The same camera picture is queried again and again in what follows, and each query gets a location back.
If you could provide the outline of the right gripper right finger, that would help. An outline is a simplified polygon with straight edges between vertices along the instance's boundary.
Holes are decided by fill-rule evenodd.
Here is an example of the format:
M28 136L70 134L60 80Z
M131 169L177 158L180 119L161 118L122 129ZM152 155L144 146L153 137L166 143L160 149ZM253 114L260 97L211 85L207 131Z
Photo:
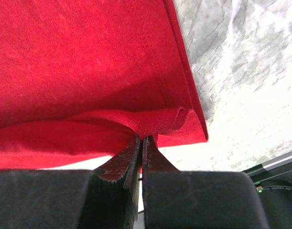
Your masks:
M142 196L147 229L267 229L259 195L242 172L180 171L143 140Z

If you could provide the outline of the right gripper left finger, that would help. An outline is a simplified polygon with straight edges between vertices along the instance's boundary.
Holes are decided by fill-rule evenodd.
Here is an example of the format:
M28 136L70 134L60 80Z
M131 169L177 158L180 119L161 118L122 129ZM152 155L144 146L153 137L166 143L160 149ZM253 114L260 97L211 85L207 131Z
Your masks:
M141 139L94 170L0 170L0 229L131 229Z

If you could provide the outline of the red t shirt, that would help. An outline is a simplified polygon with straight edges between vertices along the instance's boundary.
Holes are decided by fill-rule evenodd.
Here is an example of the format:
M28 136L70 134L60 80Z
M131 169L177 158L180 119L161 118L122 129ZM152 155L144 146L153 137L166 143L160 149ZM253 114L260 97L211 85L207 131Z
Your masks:
M0 0L0 169L206 142L171 0Z

